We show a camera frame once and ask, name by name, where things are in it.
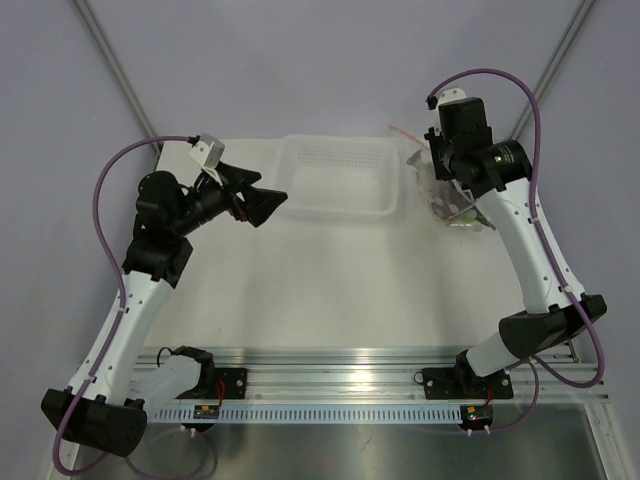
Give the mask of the clear zip top bag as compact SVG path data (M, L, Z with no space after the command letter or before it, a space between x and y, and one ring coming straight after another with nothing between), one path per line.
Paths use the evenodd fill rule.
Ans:
M464 191L454 181L436 179L430 147L425 140L420 140L417 136L395 125L389 126L389 133L398 145L400 159L413 173L420 199L435 219L449 227L469 229L475 232L496 230L489 219L487 220L492 224L491 228L476 230L461 226L457 219L462 212L472 208L479 210L471 194Z

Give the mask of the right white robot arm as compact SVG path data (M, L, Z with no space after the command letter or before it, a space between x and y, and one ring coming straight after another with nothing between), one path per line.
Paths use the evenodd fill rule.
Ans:
M602 295L590 295L572 274L550 234L537 195L533 167L522 145L496 142L481 99L453 88L427 101L436 114L425 135L435 176L455 181L495 226L520 285L524 309L502 318L495 334L459 353L449 370L464 398L487 389L500 397L504 370L582 333L607 311Z

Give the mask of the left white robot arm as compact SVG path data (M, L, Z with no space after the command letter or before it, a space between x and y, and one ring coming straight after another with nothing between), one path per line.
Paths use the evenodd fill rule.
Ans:
M57 441L127 457L149 417L165 404L223 392L213 355L189 346L176 348L142 381L130 383L149 330L192 255L189 234L224 213L259 227L288 198L283 191L256 187L258 172L225 163L217 171L218 178L200 174L191 187L168 171L140 181L133 238L116 269L114 304L81 368L64 389L48 390L41 402Z

